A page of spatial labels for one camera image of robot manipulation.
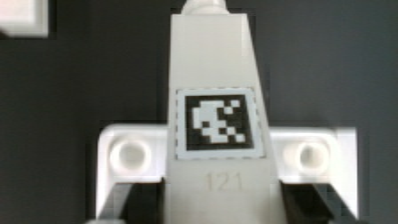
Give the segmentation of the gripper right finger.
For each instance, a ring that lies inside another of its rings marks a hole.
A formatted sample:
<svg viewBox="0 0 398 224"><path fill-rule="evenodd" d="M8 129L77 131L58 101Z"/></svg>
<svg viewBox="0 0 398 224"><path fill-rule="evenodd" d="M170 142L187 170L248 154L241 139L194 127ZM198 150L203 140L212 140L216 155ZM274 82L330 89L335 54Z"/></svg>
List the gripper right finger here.
<svg viewBox="0 0 398 224"><path fill-rule="evenodd" d="M289 224L360 224L331 184L282 182Z"/></svg>

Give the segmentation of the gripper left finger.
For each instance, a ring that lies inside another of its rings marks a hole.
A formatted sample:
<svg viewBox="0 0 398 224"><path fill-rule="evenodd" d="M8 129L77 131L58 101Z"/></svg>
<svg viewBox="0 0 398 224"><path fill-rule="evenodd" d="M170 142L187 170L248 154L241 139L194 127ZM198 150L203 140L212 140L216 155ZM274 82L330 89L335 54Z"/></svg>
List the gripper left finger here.
<svg viewBox="0 0 398 224"><path fill-rule="evenodd" d="M166 224L166 183L118 184L106 210L86 224Z"/></svg>

